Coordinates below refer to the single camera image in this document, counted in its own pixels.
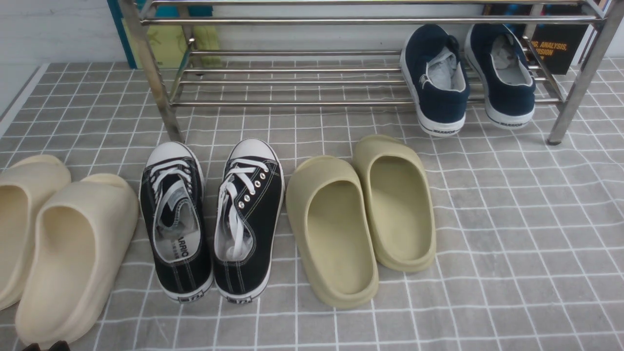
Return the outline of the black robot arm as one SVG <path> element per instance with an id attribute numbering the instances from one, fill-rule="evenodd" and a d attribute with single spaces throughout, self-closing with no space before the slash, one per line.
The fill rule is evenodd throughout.
<path id="1" fill-rule="evenodd" d="M 30 344 L 23 351 L 71 351 L 69 344 L 65 341 L 58 341 L 51 346 L 41 347 L 40 344 Z"/>

